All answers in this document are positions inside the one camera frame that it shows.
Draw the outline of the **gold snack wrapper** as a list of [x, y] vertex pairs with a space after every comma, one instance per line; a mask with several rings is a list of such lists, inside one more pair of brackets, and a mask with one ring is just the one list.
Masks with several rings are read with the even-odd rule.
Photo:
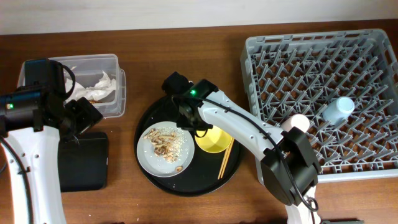
[[100, 101], [95, 101], [95, 100], [89, 100], [89, 102], [90, 102], [91, 104], [103, 103], [103, 102], [100, 102]]

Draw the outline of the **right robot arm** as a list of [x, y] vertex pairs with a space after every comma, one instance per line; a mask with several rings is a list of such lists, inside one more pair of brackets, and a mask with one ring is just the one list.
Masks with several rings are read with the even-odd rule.
[[206, 131], [216, 126], [259, 161], [265, 188], [285, 205], [288, 223], [321, 223], [315, 190], [320, 163], [306, 135], [309, 120], [282, 129], [268, 124], [231, 101], [208, 80], [192, 83], [174, 72], [162, 90], [181, 115], [177, 126]]

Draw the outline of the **pink cup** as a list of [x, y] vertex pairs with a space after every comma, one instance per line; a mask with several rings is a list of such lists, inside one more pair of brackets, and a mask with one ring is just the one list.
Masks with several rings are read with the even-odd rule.
[[283, 122], [280, 127], [287, 132], [292, 128], [298, 128], [302, 132], [306, 133], [310, 128], [310, 120], [302, 114], [295, 114]]

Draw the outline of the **yellow bowl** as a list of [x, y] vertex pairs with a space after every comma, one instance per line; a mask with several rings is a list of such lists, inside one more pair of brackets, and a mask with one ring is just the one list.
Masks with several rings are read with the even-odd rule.
[[213, 126], [206, 131], [196, 131], [195, 141], [203, 151], [216, 154], [228, 148], [232, 137], [219, 127]]

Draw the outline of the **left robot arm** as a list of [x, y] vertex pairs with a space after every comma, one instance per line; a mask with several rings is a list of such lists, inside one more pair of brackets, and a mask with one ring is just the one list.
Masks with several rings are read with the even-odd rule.
[[1, 96], [1, 146], [9, 166], [15, 223], [65, 223], [58, 145], [90, 129], [103, 115], [84, 97], [69, 100], [62, 63], [24, 63], [24, 85]]

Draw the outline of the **blue cup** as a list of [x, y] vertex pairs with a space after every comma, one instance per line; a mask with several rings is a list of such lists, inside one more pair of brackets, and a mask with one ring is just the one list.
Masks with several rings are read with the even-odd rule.
[[354, 101], [351, 98], [342, 96], [332, 101], [322, 113], [323, 119], [330, 124], [336, 125], [338, 122], [347, 119], [355, 109]]

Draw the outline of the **white tissue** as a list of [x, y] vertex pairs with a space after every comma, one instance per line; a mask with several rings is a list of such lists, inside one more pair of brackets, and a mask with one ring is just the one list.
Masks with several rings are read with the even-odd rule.
[[109, 96], [113, 91], [116, 90], [116, 79], [110, 79], [109, 75], [103, 71], [103, 76], [95, 83], [94, 86], [84, 87], [78, 82], [75, 82], [75, 87], [71, 96], [66, 99], [66, 103], [71, 100], [79, 100], [80, 98], [86, 98], [89, 100], [95, 100], [103, 102], [103, 100]]

